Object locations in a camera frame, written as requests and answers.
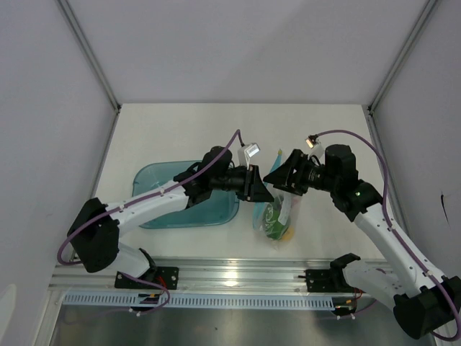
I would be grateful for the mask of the purple toy eggplant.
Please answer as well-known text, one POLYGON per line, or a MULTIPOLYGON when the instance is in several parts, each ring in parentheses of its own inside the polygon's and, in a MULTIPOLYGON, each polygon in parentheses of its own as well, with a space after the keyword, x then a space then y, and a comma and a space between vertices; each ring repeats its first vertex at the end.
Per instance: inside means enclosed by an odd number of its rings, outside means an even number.
POLYGON ((300 197, 299 196, 292 196, 290 198, 290 212, 295 213, 300 206, 300 197))

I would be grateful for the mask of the clear zip top bag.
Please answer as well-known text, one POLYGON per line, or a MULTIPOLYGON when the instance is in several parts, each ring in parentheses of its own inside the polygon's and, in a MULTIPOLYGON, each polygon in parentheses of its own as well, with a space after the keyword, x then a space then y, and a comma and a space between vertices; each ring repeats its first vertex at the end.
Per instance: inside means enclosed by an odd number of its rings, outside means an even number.
POLYGON ((252 226, 260 241, 275 249, 286 245, 295 235, 302 198, 274 188, 267 182, 264 186, 272 194, 273 202, 256 203, 252 226))

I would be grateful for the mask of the green toy bell pepper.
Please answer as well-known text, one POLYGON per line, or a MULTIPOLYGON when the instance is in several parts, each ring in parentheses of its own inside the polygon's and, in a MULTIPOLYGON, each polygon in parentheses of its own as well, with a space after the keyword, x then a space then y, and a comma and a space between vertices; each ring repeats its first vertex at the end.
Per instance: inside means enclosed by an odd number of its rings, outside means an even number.
POLYGON ((288 230, 290 217, 288 214, 282 214, 281 203, 268 203, 264 207, 259 229, 264 235, 275 241, 279 241, 282 235, 288 230))

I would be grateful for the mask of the yellow toy orange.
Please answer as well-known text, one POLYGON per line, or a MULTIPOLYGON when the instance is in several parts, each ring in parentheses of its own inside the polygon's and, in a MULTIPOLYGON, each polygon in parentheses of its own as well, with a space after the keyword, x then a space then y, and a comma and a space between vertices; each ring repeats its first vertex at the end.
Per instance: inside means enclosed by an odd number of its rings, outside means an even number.
POLYGON ((289 241, 293 238, 295 232, 293 229, 288 229, 286 232, 282 235, 282 238, 280 241, 289 241))

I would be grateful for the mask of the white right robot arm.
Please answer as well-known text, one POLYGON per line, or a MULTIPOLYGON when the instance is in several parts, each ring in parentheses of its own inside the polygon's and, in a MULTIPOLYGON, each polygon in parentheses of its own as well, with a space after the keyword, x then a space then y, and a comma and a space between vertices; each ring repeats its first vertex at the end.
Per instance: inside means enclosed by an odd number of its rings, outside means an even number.
POLYGON ((359 178, 349 146, 328 146, 319 166, 295 149, 264 181, 295 195, 310 188, 328 192, 335 207, 368 236, 392 268, 389 275, 353 254, 344 255, 331 263, 336 268, 328 280, 334 289, 363 290, 390 309, 415 340, 451 321, 460 323, 460 278, 447 277, 385 215, 383 196, 359 178))

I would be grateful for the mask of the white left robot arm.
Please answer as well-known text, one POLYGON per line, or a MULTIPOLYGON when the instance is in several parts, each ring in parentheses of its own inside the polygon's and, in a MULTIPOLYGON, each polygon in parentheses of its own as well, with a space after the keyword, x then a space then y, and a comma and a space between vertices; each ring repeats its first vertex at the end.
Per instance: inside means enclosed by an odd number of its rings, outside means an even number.
POLYGON ((68 231, 68 242, 88 273, 114 269, 130 275, 138 287, 149 288, 156 281, 153 259, 144 249, 122 244, 120 237, 148 221, 195 209, 215 191, 233 192, 251 203, 272 202, 258 166, 249 162, 259 151, 256 143, 240 147, 234 167, 230 150, 215 146, 201 161, 149 192, 112 204, 87 200, 68 231))

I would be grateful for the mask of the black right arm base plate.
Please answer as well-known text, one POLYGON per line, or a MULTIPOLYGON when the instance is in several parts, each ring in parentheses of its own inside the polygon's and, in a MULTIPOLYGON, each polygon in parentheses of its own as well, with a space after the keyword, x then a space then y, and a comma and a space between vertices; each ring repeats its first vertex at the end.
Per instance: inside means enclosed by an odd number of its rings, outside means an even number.
POLYGON ((335 269, 305 270, 298 276, 305 280, 309 293, 353 293, 354 288, 346 283, 342 271, 335 269))

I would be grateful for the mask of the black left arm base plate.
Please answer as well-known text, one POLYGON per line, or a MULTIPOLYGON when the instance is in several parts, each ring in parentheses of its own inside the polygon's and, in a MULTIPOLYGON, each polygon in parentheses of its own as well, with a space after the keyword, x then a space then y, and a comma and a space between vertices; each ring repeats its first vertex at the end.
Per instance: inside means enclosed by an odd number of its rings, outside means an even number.
MULTIPOLYGON (((161 285, 168 290, 176 290, 179 282, 179 268, 178 267, 157 267, 157 270, 148 270, 140 277, 140 280, 161 285)), ((123 275, 121 272, 117 273, 115 278, 115 288, 117 289, 154 289, 152 285, 139 283, 133 281, 123 275)))

